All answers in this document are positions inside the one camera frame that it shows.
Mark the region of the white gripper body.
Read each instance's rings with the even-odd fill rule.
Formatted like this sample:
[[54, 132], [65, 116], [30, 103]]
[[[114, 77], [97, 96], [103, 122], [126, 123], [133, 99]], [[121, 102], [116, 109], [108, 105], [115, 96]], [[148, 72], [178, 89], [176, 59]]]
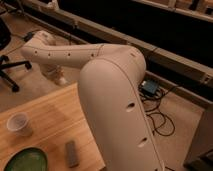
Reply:
[[63, 70], [58, 65], [42, 64], [41, 73], [48, 80], [54, 82], [56, 85], [63, 86], [67, 83], [64, 77]]

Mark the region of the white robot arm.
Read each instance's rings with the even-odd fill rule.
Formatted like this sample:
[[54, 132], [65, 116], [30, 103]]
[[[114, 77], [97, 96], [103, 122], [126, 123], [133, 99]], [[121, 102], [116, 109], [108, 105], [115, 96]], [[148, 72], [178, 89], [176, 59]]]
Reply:
[[122, 44], [57, 46], [37, 32], [21, 48], [26, 59], [78, 68], [78, 96], [107, 171], [165, 171], [138, 92], [143, 54]]

